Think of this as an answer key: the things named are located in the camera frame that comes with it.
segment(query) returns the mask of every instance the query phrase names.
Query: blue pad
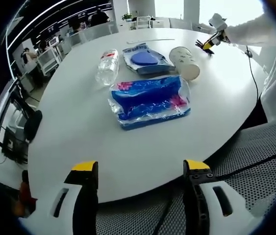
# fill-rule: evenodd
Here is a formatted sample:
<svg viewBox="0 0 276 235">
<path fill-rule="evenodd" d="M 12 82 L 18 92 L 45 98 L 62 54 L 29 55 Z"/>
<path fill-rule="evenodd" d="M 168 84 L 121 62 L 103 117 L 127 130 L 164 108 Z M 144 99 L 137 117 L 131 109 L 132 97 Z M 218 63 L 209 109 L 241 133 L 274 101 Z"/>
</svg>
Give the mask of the blue pad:
<svg viewBox="0 0 276 235">
<path fill-rule="evenodd" d="M 131 57 L 131 61 L 136 65 L 142 65 L 142 66 L 158 64 L 158 60 L 154 56 L 152 56 L 151 53 L 146 51 L 141 51 L 134 54 Z"/>
</svg>

